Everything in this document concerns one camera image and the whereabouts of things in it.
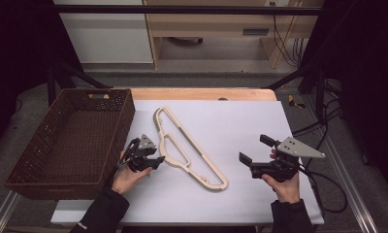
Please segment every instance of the floor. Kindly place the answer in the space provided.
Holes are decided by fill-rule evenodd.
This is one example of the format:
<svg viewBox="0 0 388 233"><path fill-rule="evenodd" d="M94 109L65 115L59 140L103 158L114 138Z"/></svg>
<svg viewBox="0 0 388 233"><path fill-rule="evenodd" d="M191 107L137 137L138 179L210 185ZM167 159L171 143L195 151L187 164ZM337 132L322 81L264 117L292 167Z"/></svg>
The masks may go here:
<svg viewBox="0 0 388 233"><path fill-rule="evenodd" d="M282 62L278 69L271 69L258 39L216 39L205 38L198 45L190 41L165 40L159 67L155 70L149 64L143 65L84 65L86 72L98 81L114 86L187 86L187 87L262 87L280 80L296 68ZM314 94L300 95L297 91L299 79L288 83L275 91L283 104L284 112L292 131L301 129L313 122L309 106ZM77 85L84 85L75 80ZM296 104L305 104L305 108L289 104L289 95L293 95ZM332 100L332 94L326 94L326 101ZM37 125L48 109L47 89L44 85L28 90L18 96L19 108L13 116L10 127L0 141L0 207L8 193L3 186L4 180L35 132ZM337 103L330 104L329 111L336 110L336 116L329 121L327 136L331 139L323 143L320 150L336 152L343 158L354 185L372 217L378 232L388 232L388 185L377 168L363 164L361 151L357 148L352 132L341 117ZM297 139L316 147L324 133L324 127L308 131ZM338 181L336 171L329 159L313 161L311 171L327 175ZM329 210L343 207L341 191L327 179L318 178L320 196ZM54 201L31 201L21 198L7 224L7 232L45 232L44 227L55 232L67 232L61 226L49 223L55 208ZM357 210L349 203L341 213L327 212L325 224L317 232L377 232L362 229Z"/></svg>

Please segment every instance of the metal frame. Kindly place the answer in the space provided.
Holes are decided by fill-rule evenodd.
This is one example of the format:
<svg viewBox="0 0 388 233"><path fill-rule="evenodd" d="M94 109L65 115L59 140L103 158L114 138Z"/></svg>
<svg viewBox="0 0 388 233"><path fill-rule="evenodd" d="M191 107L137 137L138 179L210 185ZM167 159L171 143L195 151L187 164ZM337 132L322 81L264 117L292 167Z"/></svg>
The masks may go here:
<svg viewBox="0 0 388 233"><path fill-rule="evenodd" d="M57 13L77 13L77 14L200 14L200 15L276 15L276 16L323 16L330 14L340 14L340 10L327 10L323 8L276 8L276 7L219 7L219 6L117 6L117 5L33 5L35 11L56 11ZM288 83L299 74L309 71L312 66L300 68L300 70L285 77L278 83L269 86L270 89L276 89L281 85ZM52 74L49 74L48 85L54 88ZM348 176L340 157L338 156L331 140L327 138L327 147L336 154L331 156L332 164L339 176L342 186L346 190L349 202L363 232L377 232L375 224L367 210L358 190ZM10 191L3 205L0 208L0 232L4 229L7 221L12 214L19 195Z"/></svg>

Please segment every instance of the black pole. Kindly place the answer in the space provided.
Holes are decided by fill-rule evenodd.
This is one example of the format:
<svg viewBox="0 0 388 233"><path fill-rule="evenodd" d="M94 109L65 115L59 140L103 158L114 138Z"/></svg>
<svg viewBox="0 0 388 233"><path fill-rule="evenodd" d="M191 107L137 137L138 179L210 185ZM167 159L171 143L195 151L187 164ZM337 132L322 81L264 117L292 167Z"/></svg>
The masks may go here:
<svg viewBox="0 0 388 233"><path fill-rule="evenodd" d="M62 70L64 70L68 74L76 76L76 77L82 79L83 81L92 84L93 86L95 86L97 88L113 88L110 85L105 85L105 84L102 84L102 83L94 80L93 78L87 76L84 72L79 71L79 70L77 70L77 69L75 69L75 68L73 68L73 67L71 67L63 62L58 63L58 68L61 68Z"/></svg>
<svg viewBox="0 0 388 233"><path fill-rule="evenodd" d="M35 5L37 10L76 14L196 14L322 16L341 13L324 8L234 7L234 6L139 6L139 5Z"/></svg>
<svg viewBox="0 0 388 233"><path fill-rule="evenodd" d="M47 71L47 91L48 91L48 106L50 107L52 102L54 102L56 98L55 92L55 79L54 79L54 67L52 65L49 66Z"/></svg>
<svg viewBox="0 0 388 233"><path fill-rule="evenodd" d="M317 91L315 97L315 114L317 115L318 120L321 124L325 124L327 116L324 116L324 89L325 89L325 77L324 71L321 69L321 66L317 67L315 72L317 75Z"/></svg>

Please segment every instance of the sleeve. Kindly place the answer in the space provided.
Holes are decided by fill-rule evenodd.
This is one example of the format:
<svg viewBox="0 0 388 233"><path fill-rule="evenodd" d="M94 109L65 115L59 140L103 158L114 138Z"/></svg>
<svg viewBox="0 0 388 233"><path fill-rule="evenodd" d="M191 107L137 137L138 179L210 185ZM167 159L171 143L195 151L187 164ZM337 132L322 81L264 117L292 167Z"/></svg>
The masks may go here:
<svg viewBox="0 0 388 233"><path fill-rule="evenodd" d="M302 199L298 203L272 203L273 231L272 233L313 233L306 205Z"/></svg>
<svg viewBox="0 0 388 233"><path fill-rule="evenodd" d="M129 206L130 203L123 196L105 188L70 232L113 233Z"/></svg>

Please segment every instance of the wooden hanger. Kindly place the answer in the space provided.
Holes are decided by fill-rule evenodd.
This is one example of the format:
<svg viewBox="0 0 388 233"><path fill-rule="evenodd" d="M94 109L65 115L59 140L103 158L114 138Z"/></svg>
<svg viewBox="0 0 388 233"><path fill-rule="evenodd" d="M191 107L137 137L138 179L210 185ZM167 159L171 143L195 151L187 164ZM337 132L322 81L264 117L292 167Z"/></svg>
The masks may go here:
<svg viewBox="0 0 388 233"><path fill-rule="evenodd" d="M219 177L221 180L221 184L212 184L210 183L209 179L204 178L193 172L189 166L190 166L190 159L185 154L185 152L182 150L176 139L173 137L172 134L165 134L163 130L161 129L161 119L160 119L160 113L164 112L167 117L170 118L170 120L173 122L173 124L178 128L178 130L182 133L182 135L185 137L185 139L190 143L190 145L197 151L200 156L207 162L207 164L212 168L213 172ZM194 178L198 183L200 183L202 186L209 190L213 191L221 191L228 185L227 178L221 173L221 171L212 163L212 161L209 159L209 157L200 149L200 147L191 139L191 137L188 135L188 133L185 131L184 128L182 128L181 124L178 122L176 117L173 115L173 113L166 107L159 108L155 111L154 116L154 123L157 128L158 134L160 136L160 146L159 151L162 156L165 156L165 160L167 163L169 163L172 166L179 167L183 169L186 173L188 173L192 178ZM170 139L170 141L176 146L176 148L179 150L179 152L184 156L185 160L187 161L185 164L181 163L180 161L172 158L166 151L165 148L165 141L166 139Z"/></svg>

